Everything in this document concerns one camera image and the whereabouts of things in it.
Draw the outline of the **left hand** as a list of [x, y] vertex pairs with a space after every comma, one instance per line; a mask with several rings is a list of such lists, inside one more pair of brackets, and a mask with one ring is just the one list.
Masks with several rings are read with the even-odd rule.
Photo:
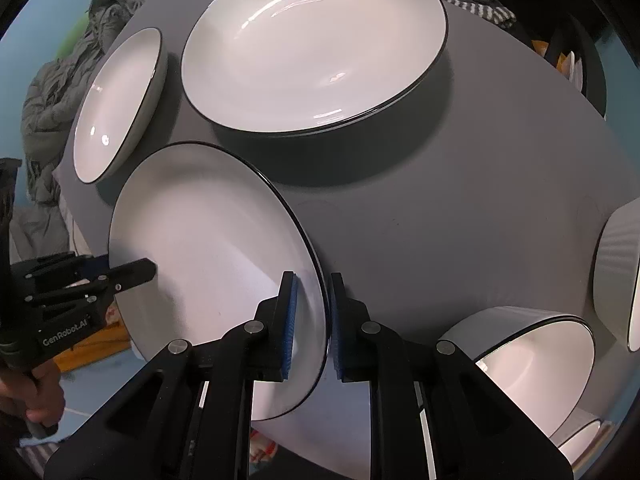
[[1, 411], [34, 424], [56, 425], [65, 408], [61, 372], [53, 360], [32, 370], [32, 378], [18, 370], [1, 371]]

